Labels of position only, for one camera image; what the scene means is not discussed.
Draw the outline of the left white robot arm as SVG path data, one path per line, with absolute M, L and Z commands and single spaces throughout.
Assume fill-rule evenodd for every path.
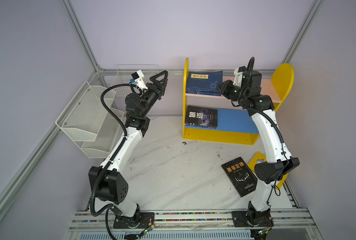
M 154 104 L 164 96 L 168 75 L 168 71 L 164 70 L 150 77 L 150 81 L 145 83 L 143 72 L 138 70 L 132 73 L 128 84 L 109 87 L 101 94 L 103 107 L 119 123 L 123 135 L 101 165 L 89 170 L 92 189 L 90 196 L 92 216 L 96 217 L 106 210 L 112 210 L 116 215 L 132 218 L 139 211 L 139 205 L 127 196 L 129 184 L 122 175 L 122 171 L 149 128 L 150 119 L 147 114 Z M 110 90 L 125 86 L 130 87 L 132 91 L 125 98 L 126 121 L 122 122 L 103 98 Z

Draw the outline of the black antler cover book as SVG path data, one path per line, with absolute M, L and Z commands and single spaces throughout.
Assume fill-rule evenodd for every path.
M 226 162 L 221 167 L 241 198 L 256 190 L 257 178 L 241 157 Z

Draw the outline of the navy book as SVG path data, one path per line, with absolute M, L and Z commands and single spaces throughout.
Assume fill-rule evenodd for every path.
M 205 95 L 205 96 L 221 96 L 218 91 L 202 91 L 202 90 L 188 90 L 185 92 L 186 94 L 194 94 L 194 95 Z
M 223 82 L 223 71 L 189 72 L 186 89 L 192 91 L 215 91 L 217 85 Z

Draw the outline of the yellow cartoon cover book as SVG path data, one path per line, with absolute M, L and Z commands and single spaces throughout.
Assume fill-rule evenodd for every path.
M 263 163 L 263 162 L 267 162 L 266 156 L 260 152 L 257 152 L 252 159 L 250 160 L 250 162 L 247 164 L 248 167 L 255 172 L 254 167 L 259 164 L 259 163 Z M 282 188 L 286 178 L 288 177 L 288 174 L 283 176 L 283 179 L 279 181 L 279 183 L 277 183 L 277 187 L 279 189 Z

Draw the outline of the black wolf cover book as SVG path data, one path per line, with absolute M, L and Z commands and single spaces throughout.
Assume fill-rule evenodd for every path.
M 218 127 L 218 110 L 187 106 L 184 124 L 192 127 L 216 129 Z

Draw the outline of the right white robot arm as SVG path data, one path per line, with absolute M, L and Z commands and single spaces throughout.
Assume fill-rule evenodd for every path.
M 227 80 L 218 84 L 217 89 L 232 101 L 233 106 L 247 110 L 258 129 L 266 153 L 266 161 L 254 167 L 258 180 L 246 213 L 246 223 L 255 227 L 269 220 L 270 199 L 278 189 L 278 182 L 299 166 L 300 161 L 291 155 L 285 145 L 271 97 L 260 93 L 261 74 L 244 71 L 237 73 L 235 78 L 241 79 L 240 85 Z

